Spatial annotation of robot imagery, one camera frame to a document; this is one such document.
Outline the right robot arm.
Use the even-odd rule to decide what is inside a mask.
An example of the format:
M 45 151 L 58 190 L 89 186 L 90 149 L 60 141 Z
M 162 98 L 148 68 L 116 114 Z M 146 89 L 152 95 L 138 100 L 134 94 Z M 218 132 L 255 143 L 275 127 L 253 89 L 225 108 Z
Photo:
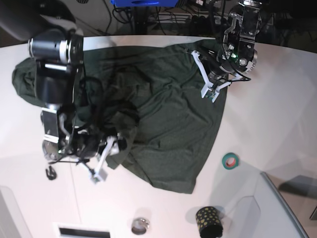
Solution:
M 82 77 L 82 30 L 60 0 L 3 0 L 0 26 L 12 37 L 28 43 L 35 61 L 34 93 L 43 103 L 43 152 L 50 163 L 71 157 L 86 163 L 98 154 L 97 137 L 75 126 L 75 82 Z

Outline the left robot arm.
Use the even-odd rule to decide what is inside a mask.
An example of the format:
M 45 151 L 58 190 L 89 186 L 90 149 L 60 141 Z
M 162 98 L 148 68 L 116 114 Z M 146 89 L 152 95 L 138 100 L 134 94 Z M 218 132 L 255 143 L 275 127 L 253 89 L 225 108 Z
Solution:
M 219 51 L 210 56 L 210 77 L 213 81 L 246 82 L 246 74 L 257 63 L 256 35 L 261 22 L 262 0 L 239 0 L 234 10 L 224 17 L 226 1 L 222 1 Z

